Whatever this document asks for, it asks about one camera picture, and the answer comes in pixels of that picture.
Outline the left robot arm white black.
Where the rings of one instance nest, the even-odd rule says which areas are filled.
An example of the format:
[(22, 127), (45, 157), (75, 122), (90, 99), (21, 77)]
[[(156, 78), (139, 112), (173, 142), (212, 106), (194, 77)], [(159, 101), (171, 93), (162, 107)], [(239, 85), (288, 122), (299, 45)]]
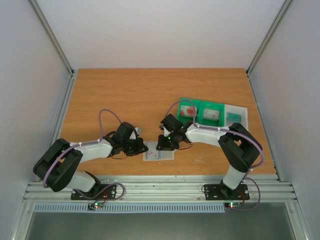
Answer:
[(113, 158), (120, 153), (133, 157), (147, 152), (149, 149), (138, 131), (139, 128), (122, 122), (117, 130), (94, 141), (76, 143), (57, 139), (36, 162), (33, 173), (53, 192), (69, 188), (96, 199), (101, 193), (100, 181), (89, 172), (77, 171), (78, 166), (95, 159)]

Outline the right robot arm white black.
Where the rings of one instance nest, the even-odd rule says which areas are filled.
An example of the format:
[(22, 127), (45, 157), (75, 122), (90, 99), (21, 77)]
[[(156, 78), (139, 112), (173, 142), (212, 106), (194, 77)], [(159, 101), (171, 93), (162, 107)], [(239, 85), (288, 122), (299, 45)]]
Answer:
[(225, 199), (234, 197), (239, 185), (254, 167), (254, 162), (265, 157), (263, 148), (249, 131), (238, 122), (231, 126), (213, 127), (193, 121), (182, 123), (172, 114), (161, 121), (163, 134), (158, 136), (158, 151), (174, 151), (180, 143), (207, 144), (221, 148), (229, 168), (219, 184), (219, 190)]

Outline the translucent grey card holder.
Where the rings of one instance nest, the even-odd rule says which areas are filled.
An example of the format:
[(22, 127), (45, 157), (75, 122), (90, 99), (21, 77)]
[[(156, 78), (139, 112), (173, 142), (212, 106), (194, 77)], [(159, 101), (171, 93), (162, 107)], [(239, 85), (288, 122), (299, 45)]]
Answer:
[[(149, 161), (169, 161), (175, 159), (175, 151), (159, 151), (161, 157), (160, 160), (149, 160)], [(145, 160), (145, 152), (142, 154), (143, 161)]]

